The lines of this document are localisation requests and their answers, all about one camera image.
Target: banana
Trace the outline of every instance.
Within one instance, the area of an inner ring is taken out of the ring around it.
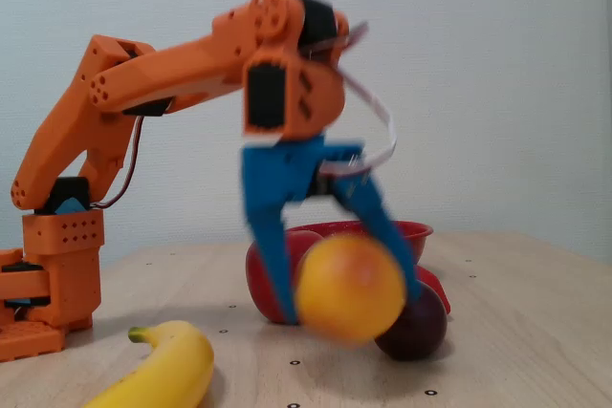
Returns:
[[[204,398],[214,368],[207,338],[181,320],[156,327],[133,327],[133,343],[148,343],[151,354],[131,374],[84,408],[195,408]]]

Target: wooden table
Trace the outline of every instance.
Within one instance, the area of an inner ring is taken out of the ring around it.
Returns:
[[[611,267],[519,234],[434,233],[422,264],[452,305],[447,341],[429,361],[398,364],[375,345],[346,350],[266,324],[245,251],[160,247],[106,269],[94,328],[62,353],[0,364],[0,405],[81,406],[149,354],[129,327],[180,318],[216,352],[208,408],[612,406]]]

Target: robotic arm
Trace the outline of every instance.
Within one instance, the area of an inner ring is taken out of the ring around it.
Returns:
[[[59,351],[65,333],[91,327],[100,303],[102,209],[116,199],[100,200],[123,167],[133,132],[137,148],[144,117],[178,112],[244,86],[247,133],[307,139],[339,115],[343,82],[329,64],[338,63],[348,44],[308,48],[348,34],[344,15],[334,16],[330,33],[317,22],[317,1],[251,0],[215,17],[210,35],[161,51],[93,36],[11,186],[13,204],[33,213],[23,216],[23,251],[0,251],[0,361]],[[300,52],[306,49],[304,59]],[[265,93],[278,69],[286,76],[285,106],[282,120],[270,122],[272,109],[261,89]],[[315,111],[309,97],[320,102]],[[82,152],[87,157],[78,177],[59,177]]]

